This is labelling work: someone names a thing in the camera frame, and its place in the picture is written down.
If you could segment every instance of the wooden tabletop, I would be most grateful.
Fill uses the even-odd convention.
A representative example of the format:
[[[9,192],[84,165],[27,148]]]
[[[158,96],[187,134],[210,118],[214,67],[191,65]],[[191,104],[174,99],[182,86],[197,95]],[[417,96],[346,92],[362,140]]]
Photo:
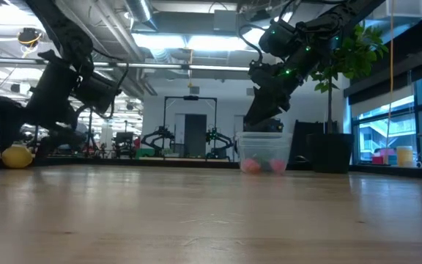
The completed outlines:
[[[0,170],[0,263],[422,263],[422,180]]]

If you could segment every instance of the yellow ball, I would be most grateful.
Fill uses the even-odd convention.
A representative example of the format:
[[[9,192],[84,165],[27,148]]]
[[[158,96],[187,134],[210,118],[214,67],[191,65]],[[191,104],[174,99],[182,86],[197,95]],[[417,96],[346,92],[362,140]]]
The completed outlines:
[[[32,154],[24,146],[12,146],[3,152],[1,159],[11,169],[23,169],[32,162]]]

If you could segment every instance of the pink ball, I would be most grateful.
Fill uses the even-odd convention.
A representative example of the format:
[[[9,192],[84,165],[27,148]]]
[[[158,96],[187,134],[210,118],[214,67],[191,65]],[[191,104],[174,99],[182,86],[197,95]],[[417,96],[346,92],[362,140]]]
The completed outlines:
[[[271,169],[274,173],[283,174],[286,171],[286,162],[279,159],[272,159],[270,161]]]
[[[245,173],[249,174],[259,174],[262,170],[260,164],[252,158],[246,158],[244,161],[242,161],[241,167]]]

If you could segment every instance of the clear plastic bin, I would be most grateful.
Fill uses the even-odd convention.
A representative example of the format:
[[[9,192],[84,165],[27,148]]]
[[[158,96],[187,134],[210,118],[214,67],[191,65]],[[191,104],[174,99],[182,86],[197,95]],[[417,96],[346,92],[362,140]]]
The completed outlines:
[[[249,174],[284,173],[291,143],[291,133],[237,133],[240,169]]]

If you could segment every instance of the wall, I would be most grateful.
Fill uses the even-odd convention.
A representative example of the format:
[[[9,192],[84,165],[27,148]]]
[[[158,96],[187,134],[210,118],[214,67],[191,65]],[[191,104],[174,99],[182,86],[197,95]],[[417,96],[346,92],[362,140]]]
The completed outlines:
[[[214,101],[210,100],[208,105],[205,101],[183,101],[177,99],[168,100],[166,114],[166,125],[174,132],[176,114],[206,114],[207,123],[214,122]],[[327,98],[325,95],[294,95],[290,100],[291,109],[287,113],[277,116],[284,124],[284,132],[292,133],[295,120],[304,122],[323,122],[326,117]],[[163,104],[164,97],[146,97],[144,99],[143,135],[153,132],[158,126],[163,124]],[[243,116],[247,113],[251,105],[251,100],[221,100],[218,99],[218,121],[219,131],[229,137],[234,135],[234,117]],[[232,150],[228,150],[228,155],[232,157]]]

